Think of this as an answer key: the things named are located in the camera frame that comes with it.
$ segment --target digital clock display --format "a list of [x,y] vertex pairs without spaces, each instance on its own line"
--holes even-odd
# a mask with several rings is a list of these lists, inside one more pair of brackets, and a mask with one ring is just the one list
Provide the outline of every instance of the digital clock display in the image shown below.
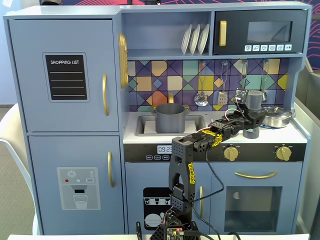
[[171,145],[159,145],[157,146],[158,154],[171,154],[172,147]]

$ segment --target microwave handle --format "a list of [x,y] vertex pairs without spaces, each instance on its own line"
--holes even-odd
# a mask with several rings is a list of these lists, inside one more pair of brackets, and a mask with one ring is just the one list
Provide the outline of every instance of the microwave handle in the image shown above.
[[219,46],[225,47],[227,43],[227,21],[220,21],[220,38],[219,38]]

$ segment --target dishwasher graphic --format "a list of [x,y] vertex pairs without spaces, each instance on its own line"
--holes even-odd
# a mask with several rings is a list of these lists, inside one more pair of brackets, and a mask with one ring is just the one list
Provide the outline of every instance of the dishwasher graphic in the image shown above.
[[171,208],[168,187],[146,187],[143,190],[144,228],[156,230],[163,225],[165,212]]

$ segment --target water dispenser panel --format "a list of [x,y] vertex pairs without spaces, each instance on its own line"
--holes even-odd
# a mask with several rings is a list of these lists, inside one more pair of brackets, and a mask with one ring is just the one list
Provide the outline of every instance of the water dispenser panel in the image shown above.
[[63,210],[100,210],[96,167],[57,167]]

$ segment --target yellow sticker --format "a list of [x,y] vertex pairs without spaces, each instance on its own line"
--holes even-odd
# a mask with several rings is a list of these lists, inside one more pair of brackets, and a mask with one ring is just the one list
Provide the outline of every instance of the yellow sticker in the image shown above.
[[191,184],[196,184],[196,175],[194,171],[194,163],[191,162],[188,164],[189,167],[189,172],[190,172],[190,183]]
[[219,143],[222,142],[222,134],[220,134],[220,133],[218,133],[218,134],[216,135],[214,132],[212,132],[212,131],[210,131],[210,130],[202,130],[201,132],[203,132],[204,134],[209,134],[209,135],[214,136],[214,137],[216,136],[215,142],[212,144],[212,147],[215,147],[215,146],[217,146]]

